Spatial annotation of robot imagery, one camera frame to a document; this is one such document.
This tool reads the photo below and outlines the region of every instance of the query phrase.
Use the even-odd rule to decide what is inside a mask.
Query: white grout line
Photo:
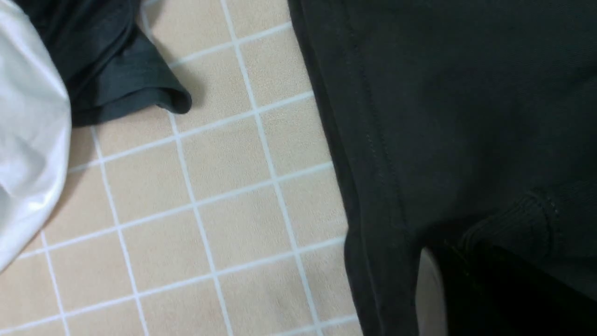
[[[286,208],[286,203],[284,202],[284,197],[282,195],[282,190],[280,189],[280,184],[277,181],[277,176],[276,176],[276,169],[274,168],[273,165],[273,160],[272,160],[272,156],[271,153],[269,151],[269,146],[267,144],[267,139],[265,136],[265,131],[263,129],[263,122],[261,120],[261,116],[260,113],[258,112],[258,107],[257,107],[257,102],[255,100],[255,95],[253,93],[253,88],[251,87],[251,81],[249,79],[249,74],[247,71],[247,66],[245,64],[245,61],[242,57],[242,53],[241,53],[241,49],[239,46],[239,41],[236,39],[236,33],[234,31],[234,24],[232,23],[232,18],[230,17],[230,12],[228,10],[228,6],[226,4],[226,0],[220,0],[221,2],[221,6],[222,9],[224,10],[224,17],[226,18],[226,23],[228,25],[228,30],[230,32],[230,37],[232,39],[232,44],[234,45],[234,51],[236,53],[236,58],[238,59],[238,65],[241,68],[241,74],[242,74],[242,78],[245,82],[245,86],[247,89],[247,93],[249,95],[249,101],[251,102],[251,107],[253,108],[253,111],[255,111],[255,121],[257,123],[257,131],[259,132],[259,138],[261,140],[261,144],[263,146],[263,152],[265,153],[265,157],[266,157],[266,161],[267,161],[267,167],[269,169],[269,173],[270,173],[270,177],[273,180],[273,187],[275,189],[276,192],[276,197],[278,198],[278,204],[282,210],[282,216],[284,218],[284,224],[286,226],[286,230],[288,231],[288,238],[290,240],[290,245],[292,247],[292,250],[294,252],[294,259],[296,261],[297,264],[297,268],[298,268],[298,273],[299,276],[301,278],[301,282],[303,284],[303,289],[305,292],[305,296],[307,298],[307,303],[309,305],[309,311],[311,312],[311,317],[313,319],[313,322],[315,325],[317,325],[319,323],[319,317],[317,315],[317,309],[315,308],[315,303],[313,302],[313,295],[311,293],[311,288],[309,287],[309,281],[307,280],[307,276],[303,267],[303,262],[300,258],[299,252],[298,252],[298,248],[297,248],[297,243],[296,243],[296,239],[294,237],[294,230],[292,228],[292,225],[290,223],[290,218],[288,217],[288,209]],[[317,335],[318,336],[323,336],[323,333],[321,331],[321,328],[318,328],[317,330]]]
[[[147,323],[145,321],[145,315],[143,314],[143,307],[141,306],[141,301],[139,300],[139,293],[137,292],[137,284],[135,283],[135,275],[133,274],[131,260],[128,255],[127,244],[125,243],[124,236],[122,235],[122,229],[120,227],[119,220],[118,220],[118,214],[116,212],[116,205],[114,204],[114,199],[112,197],[112,193],[110,192],[110,183],[108,182],[108,178],[107,178],[107,174],[106,174],[106,166],[105,166],[103,157],[101,155],[100,141],[97,137],[96,128],[94,126],[91,127],[91,136],[93,137],[93,143],[96,147],[97,157],[100,162],[101,178],[104,182],[104,188],[106,189],[108,203],[110,204],[110,209],[112,211],[112,217],[114,220],[114,224],[116,225],[116,230],[118,232],[118,239],[120,240],[122,254],[124,255],[124,261],[127,265],[128,276],[131,280],[131,287],[133,289],[133,297],[135,298],[135,302],[137,303],[137,310],[139,311],[139,320],[141,321],[141,326],[143,327],[143,333],[145,334],[145,336],[149,336],[149,331],[147,330]]]
[[[336,237],[336,238],[325,240],[325,241],[320,242],[320,243],[315,243],[315,244],[312,244],[312,245],[309,245],[309,246],[298,248],[296,252],[298,252],[298,253],[307,253],[307,252],[314,251],[314,250],[317,250],[317,249],[320,249],[320,248],[325,248],[325,247],[328,247],[328,246],[334,246],[334,245],[341,244],[341,243],[344,242],[344,240],[345,240],[344,236]],[[277,262],[277,261],[280,261],[280,260],[283,260],[283,259],[292,258],[296,254],[296,252],[295,251],[291,251],[291,252],[279,253],[279,254],[272,255],[272,256],[269,256],[269,257],[266,257],[266,258],[254,260],[254,261],[248,262],[246,264],[231,266],[231,267],[228,267],[228,268],[225,268],[223,270],[216,271],[216,272],[213,272],[213,273],[205,274],[205,275],[198,276],[198,277],[193,277],[191,279],[186,279],[186,280],[182,280],[182,281],[179,281],[179,282],[170,283],[170,284],[165,285],[165,286],[161,286],[161,287],[153,288],[153,289],[150,289],[150,290],[147,290],[147,291],[139,292],[138,294],[127,295],[126,297],[121,297],[121,298],[117,298],[117,299],[113,299],[113,300],[109,300],[109,301],[103,301],[103,302],[100,302],[100,303],[97,303],[97,304],[94,304],[94,305],[91,305],[91,306],[87,306],[87,307],[79,308],[79,309],[72,310],[72,311],[69,311],[69,312],[65,312],[64,316],[65,317],[72,317],[72,316],[76,316],[76,315],[79,315],[79,314],[88,313],[89,311],[94,311],[94,310],[98,310],[98,309],[101,309],[101,308],[106,308],[106,307],[109,307],[109,306],[114,306],[116,304],[120,304],[120,303],[123,303],[125,301],[136,300],[137,298],[140,298],[140,297],[145,297],[145,296],[152,295],[152,294],[158,294],[158,293],[161,293],[161,292],[169,291],[171,289],[175,289],[175,288],[183,287],[183,286],[186,286],[186,285],[190,285],[190,284],[193,284],[193,283],[196,283],[196,282],[200,282],[200,281],[212,279],[214,277],[219,277],[219,276],[222,276],[222,275],[225,275],[225,274],[235,273],[235,272],[242,271],[242,270],[249,270],[251,268],[258,267],[258,266],[261,266],[261,265],[272,264],[274,262]],[[16,331],[16,330],[26,329],[26,328],[30,328],[32,326],[36,326],[36,325],[40,325],[40,324],[43,324],[43,323],[47,323],[47,322],[59,320],[60,318],[61,318],[61,315],[59,314],[59,315],[55,315],[55,316],[46,317],[46,318],[41,319],[41,320],[37,320],[37,321],[33,321],[33,322],[28,322],[28,323],[25,323],[23,325],[16,326],[16,327],[13,327],[13,328],[3,329],[3,330],[0,330],[0,335],[5,335],[5,334],[7,334],[9,332],[13,332],[13,331]]]
[[[54,292],[56,293],[56,302],[58,304],[58,311],[60,312],[60,319],[62,320],[62,325],[64,326],[64,336],[70,336],[69,325],[66,323],[64,307],[62,306],[62,299],[60,298],[60,291],[58,290],[58,283],[56,282],[56,274],[54,273],[52,259],[50,258],[50,253],[48,252],[48,242],[45,239],[45,233],[43,230],[40,234],[41,241],[45,249],[45,259],[48,261],[48,269],[50,270],[50,277],[52,278],[52,286],[54,287]]]
[[[80,172],[89,167],[97,166],[99,164],[100,164],[100,162],[98,160],[89,161],[88,163],[80,164],[78,166],[69,168],[68,173],[70,174],[70,173]]]
[[[211,53],[216,53],[216,52],[218,52],[220,50],[224,50],[224,49],[230,48],[231,46],[232,46],[231,42],[225,42],[225,43],[219,44],[219,45],[217,45],[215,47],[203,49],[203,50],[198,51],[196,53],[192,53],[192,54],[190,54],[188,56],[181,57],[181,58],[179,58],[179,59],[177,59],[175,61],[172,61],[172,62],[168,63],[168,66],[170,68],[175,68],[175,67],[177,67],[179,65],[185,64],[185,63],[187,63],[189,61],[192,61],[194,59],[198,59],[201,56],[208,55],[208,54],[211,54]]]
[[[117,298],[117,299],[113,299],[113,300],[108,300],[108,301],[103,301],[100,303],[96,303],[92,306],[88,306],[88,307],[83,307],[83,308],[79,308],[76,310],[72,310],[69,311],[68,313],[66,313],[67,317],[72,317],[72,316],[77,316],[80,314],[84,314],[84,313],[89,313],[90,311],[94,311],[94,310],[100,310],[102,308],[107,308],[110,306],[115,306],[117,304],[120,303],[124,303],[126,301],[131,301],[135,299],[135,295],[127,295],[126,297],[121,297],[121,298]]]
[[[187,193],[189,194],[191,203],[195,204],[196,203],[195,193],[193,192],[193,186],[190,183],[189,169],[186,164],[186,160],[184,158],[183,145],[182,145],[182,141],[180,140],[180,134],[178,131],[178,127],[176,126],[176,119],[174,119],[173,114],[170,114],[170,123],[172,124],[172,132],[174,133],[174,136],[176,137],[176,149],[179,154],[180,167],[182,168],[182,171],[183,171],[184,183],[186,184]],[[224,295],[222,294],[220,281],[218,280],[217,276],[214,276],[214,273],[216,272],[216,267],[214,265],[214,257],[211,254],[210,243],[207,240],[207,234],[205,233],[205,227],[203,226],[203,221],[201,220],[201,215],[199,214],[199,209],[197,206],[193,207],[193,213],[195,214],[197,226],[199,227],[199,233],[201,234],[201,239],[203,241],[203,245],[205,248],[207,262],[210,265],[210,273],[213,276],[213,281],[214,281],[214,286],[216,288],[216,294],[218,296],[218,301],[220,301],[220,308],[222,310],[222,316],[224,317],[224,324],[226,325],[226,331],[228,332],[228,336],[233,336],[232,324],[230,324],[230,317],[228,316],[228,310],[226,309],[226,301],[224,300]]]
[[[238,44],[244,44],[244,43],[247,43],[247,42],[250,42],[250,41],[254,41],[256,39],[260,39],[262,37],[266,37],[268,35],[275,34],[277,32],[281,32],[282,30],[290,29],[290,28],[292,28],[292,26],[293,26],[293,24],[291,22],[286,22],[286,23],[283,23],[283,24],[281,24],[279,26],[275,26],[275,27],[272,27],[270,29],[263,30],[263,31],[261,31],[259,33],[255,33],[253,35],[249,35],[249,36],[246,36],[246,37],[243,37],[243,38],[239,38],[236,41],[237,41]]]
[[[257,110],[252,109],[252,110],[247,111],[247,112],[243,112],[243,113],[240,113],[240,114],[237,114],[237,115],[233,115],[232,117],[227,117],[227,118],[224,118],[224,119],[217,120],[217,121],[215,121],[213,123],[209,123],[209,124],[206,124],[206,125],[203,125],[203,126],[199,126],[199,127],[195,128],[195,129],[182,132],[182,133],[179,134],[179,136],[181,138],[184,138],[186,136],[195,135],[195,134],[207,131],[207,130],[218,128],[220,126],[225,126],[225,125],[227,125],[229,123],[233,123],[235,121],[242,120],[244,118],[252,117],[253,115],[255,115],[257,113],[267,112],[267,111],[270,111],[271,109],[280,108],[282,106],[285,106],[285,105],[288,105],[288,104],[292,104],[294,102],[299,102],[301,100],[304,100],[304,99],[307,99],[307,98],[310,98],[310,97],[313,97],[313,91],[307,91],[307,92],[304,92],[304,93],[300,93],[300,94],[297,94],[294,97],[290,97],[290,98],[287,98],[287,99],[280,100],[279,102],[275,102],[275,103],[263,106],[261,108],[258,108]],[[112,160],[116,160],[117,158],[122,158],[122,157],[126,157],[126,156],[129,156],[129,155],[133,155],[135,153],[144,151],[146,149],[157,147],[157,146],[160,146],[160,145],[163,145],[163,144],[175,141],[176,138],[177,138],[176,136],[172,135],[172,136],[160,139],[160,140],[156,140],[156,141],[153,141],[153,142],[146,143],[144,145],[140,145],[140,146],[137,146],[137,147],[134,147],[134,148],[127,149],[125,151],[122,151],[122,152],[119,152],[119,153],[116,153],[116,154],[108,155],[108,156],[105,156],[105,157],[102,158],[102,162],[106,163],[106,162],[110,162]],[[100,164],[100,160],[93,160],[93,161],[91,161],[89,163],[80,164],[78,166],[72,167],[72,168],[70,168],[68,170],[68,172],[69,173],[79,172],[79,171],[85,170],[85,169],[90,168],[90,167],[98,166],[99,164]]]
[[[303,328],[298,328],[298,329],[294,329],[294,330],[282,332],[280,334],[276,334],[276,336],[295,336],[295,335],[298,336],[298,335],[303,334],[305,332],[320,330],[322,328],[327,328],[329,326],[342,325],[344,323],[355,322],[355,321],[358,321],[358,320],[359,319],[357,318],[356,315],[348,315],[348,316],[343,316],[343,317],[337,317],[335,319],[331,319],[331,320],[328,320],[328,321],[325,321],[325,322],[321,322],[321,323],[316,324],[316,325],[305,326]]]
[[[312,167],[309,167],[307,169],[299,170],[297,172],[290,173],[290,174],[287,174],[287,175],[284,175],[284,176],[279,176],[276,179],[271,179],[271,180],[267,180],[267,181],[263,181],[263,182],[258,182],[256,184],[252,184],[252,185],[248,185],[246,187],[242,187],[242,188],[238,188],[238,189],[235,189],[235,190],[232,190],[232,191],[228,191],[228,192],[223,193],[223,194],[219,194],[219,195],[216,195],[216,196],[205,198],[203,200],[196,201],[196,202],[191,203],[191,204],[186,204],[186,205],[175,207],[173,209],[166,210],[166,211],[163,211],[163,212],[154,213],[153,215],[149,215],[147,217],[143,217],[143,218],[140,218],[140,219],[135,219],[133,221],[126,222],[124,224],[120,224],[119,226],[113,226],[113,227],[105,228],[105,229],[102,229],[102,230],[99,230],[99,231],[95,231],[93,233],[89,233],[89,234],[85,234],[83,236],[79,236],[79,237],[76,237],[76,238],[65,240],[65,241],[60,242],[60,243],[49,245],[46,249],[48,251],[55,250],[55,249],[60,249],[60,248],[63,248],[65,246],[69,246],[69,245],[72,245],[72,244],[84,242],[84,241],[89,240],[89,239],[101,237],[101,236],[103,236],[105,234],[109,234],[109,233],[115,232],[117,230],[124,230],[126,228],[133,227],[133,226],[136,226],[136,225],[140,225],[140,224],[143,224],[145,222],[153,221],[153,220],[156,220],[156,219],[159,219],[159,218],[164,218],[164,217],[170,216],[170,215],[175,215],[175,214],[177,214],[179,212],[193,209],[193,207],[195,207],[195,206],[203,206],[203,205],[206,205],[206,204],[214,203],[216,201],[220,201],[220,200],[225,200],[227,198],[236,197],[238,195],[241,195],[241,194],[244,194],[244,193],[248,193],[250,191],[253,191],[253,190],[256,190],[256,189],[259,189],[259,188],[263,188],[263,187],[266,187],[266,186],[269,186],[269,185],[273,185],[275,182],[280,183],[280,182],[283,182],[283,181],[286,181],[286,180],[289,180],[289,179],[294,179],[294,178],[298,178],[298,177],[301,177],[301,176],[304,176],[304,175],[315,173],[315,172],[318,172],[318,171],[321,171],[321,170],[325,170],[325,169],[328,169],[330,167],[333,167],[332,162],[326,162],[326,163],[318,164],[316,166],[312,166]],[[30,252],[22,253],[21,255],[19,255],[17,257],[17,259],[24,259],[24,258],[28,258],[28,257],[33,256],[33,255],[44,253],[46,249],[37,249],[35,251],[30,251]]]
[[[53,322],[55,320],[59,320],[60,318],[61,318],[60,315],[54,315],[54,316],[46,317],[45,319],[41,319],[41,320],[37,320],[37,321],[33,321],[33,322],[28,322],[28,323],[25,323],[23,325],[15,326],[15,327],[8,328],[8,329],[3,329],[3,330],[0,330],[0,335],[7,335],[7,334],[10,334],[10,333],[15,332],[15,331],[20,331],[20,330],[23,330],[23,329],[33,328],[35,326],[38,326],[38,325],[41,325],[41,324],[44,324],[44,323],[49,323],[49,322]]]

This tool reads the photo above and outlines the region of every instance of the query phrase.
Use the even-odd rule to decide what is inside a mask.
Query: white cloth
[[[64,187],[69,96],[27,15],[0,0],[0,272],[42,228]]]

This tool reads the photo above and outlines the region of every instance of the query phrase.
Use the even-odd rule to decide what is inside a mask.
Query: dark gray cloth
[[[16,0],[69,91],[73,126],[158,105],[186,113],[191,96],[136,25],[140,0]]]
[[[597,2],[288,2],[363,332],[417,335],[423,246],[597,171]]]

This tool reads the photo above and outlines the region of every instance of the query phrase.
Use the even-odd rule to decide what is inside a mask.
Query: clothing
[[[288,2],[349,220],[361,327],[417,335],[424,246],[597,171],[597,2]],[[572,286],[564,273],[550,274]]]
[[[41,229],[66,179],[70,103],[27,15],[0,0],[0,272]]]
[[[17,0],[68,88],[73,126],[159,105],[186,113],[190,94],[137,27],[140,0]]]

